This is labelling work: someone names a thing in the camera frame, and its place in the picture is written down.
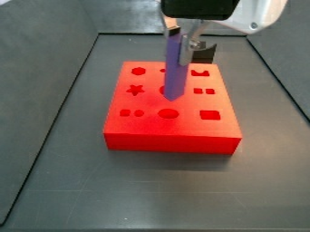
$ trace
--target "rectangular hole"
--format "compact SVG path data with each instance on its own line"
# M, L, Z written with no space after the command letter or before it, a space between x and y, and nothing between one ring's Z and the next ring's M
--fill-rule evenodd
M219 111L200 111L200 118L203 120L220 120Z

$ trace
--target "small square hole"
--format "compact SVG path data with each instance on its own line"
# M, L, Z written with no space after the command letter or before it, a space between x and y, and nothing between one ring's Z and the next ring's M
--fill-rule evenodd
M193 93L195 94L203 94L203 90L200 88L193 88Z
M121 117L128 117L131 115L131 110L121 110L120 111L120 116Z
M215 94L215 90L213 89L205 89L205 93L207 94Z

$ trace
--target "white robot casing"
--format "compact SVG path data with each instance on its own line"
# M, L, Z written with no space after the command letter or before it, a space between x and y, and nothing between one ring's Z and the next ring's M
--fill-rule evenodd
M240 0L233 14L224 21L213 21L235 30L253 34L279 18L288 0Z

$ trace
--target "circular hole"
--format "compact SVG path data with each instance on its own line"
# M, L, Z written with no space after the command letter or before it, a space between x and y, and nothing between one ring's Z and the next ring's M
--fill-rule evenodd
M135 116L141 117L144 115L144 112L141 110L135 111Z

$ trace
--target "purple rectangular prism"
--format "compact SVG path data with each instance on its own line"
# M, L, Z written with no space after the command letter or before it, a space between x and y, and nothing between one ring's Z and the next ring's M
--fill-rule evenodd
M179 53L181 45L181 34L169 36L167 39L167 54L165 54L165 75L164 75L164 92L167 100L173 101L184 94L187 83L187 68L188 65L179 64Z

